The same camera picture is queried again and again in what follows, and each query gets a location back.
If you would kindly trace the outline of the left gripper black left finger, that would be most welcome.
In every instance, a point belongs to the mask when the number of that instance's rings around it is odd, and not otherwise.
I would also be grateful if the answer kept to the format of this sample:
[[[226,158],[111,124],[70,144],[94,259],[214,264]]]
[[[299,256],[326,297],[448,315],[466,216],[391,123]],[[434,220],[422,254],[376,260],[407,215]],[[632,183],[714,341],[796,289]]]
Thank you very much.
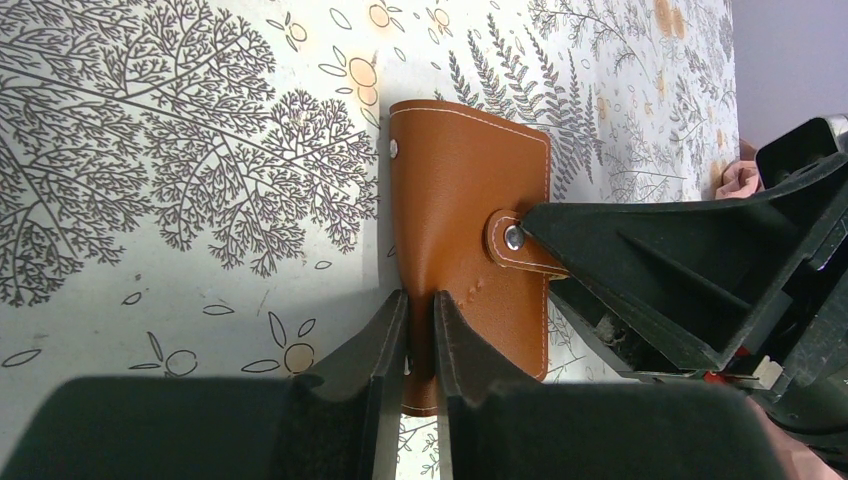
[[[285,379],[84,377],[26,431],[30,479],[391,479],[408,297]]]

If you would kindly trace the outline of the brown leather card holder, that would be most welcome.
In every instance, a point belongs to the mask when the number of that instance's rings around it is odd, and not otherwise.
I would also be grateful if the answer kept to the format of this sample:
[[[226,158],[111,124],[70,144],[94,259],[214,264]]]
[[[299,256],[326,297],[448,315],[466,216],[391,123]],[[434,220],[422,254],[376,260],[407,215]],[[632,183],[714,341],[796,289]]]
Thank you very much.
[[[409,297],[402,410],[437,413],[433,297],[447,291],[470,326],[536,379],[548,367],[548,287],[565,268],[509,228],[549,198],[551,141],[537,129],[439,100],[394,104],[391,213]]]

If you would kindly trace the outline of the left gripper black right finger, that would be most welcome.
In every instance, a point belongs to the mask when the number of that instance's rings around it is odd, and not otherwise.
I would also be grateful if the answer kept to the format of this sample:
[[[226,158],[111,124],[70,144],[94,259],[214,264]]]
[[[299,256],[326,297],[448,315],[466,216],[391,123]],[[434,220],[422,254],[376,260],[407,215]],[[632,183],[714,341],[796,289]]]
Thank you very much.
[[[738,392],[699,382],[545,384],[434,297],[445,479],[782,479]]]

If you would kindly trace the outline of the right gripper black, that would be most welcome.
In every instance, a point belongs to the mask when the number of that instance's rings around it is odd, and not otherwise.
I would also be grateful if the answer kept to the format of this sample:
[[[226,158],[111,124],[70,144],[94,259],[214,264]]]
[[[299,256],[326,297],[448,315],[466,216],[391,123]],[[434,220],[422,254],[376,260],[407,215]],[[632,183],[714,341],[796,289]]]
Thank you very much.
[[[743,199],[548,203],[522,220],[555,302],[637,379],[711,373],[790,431],[847,427],[847,120],[762,147]]]

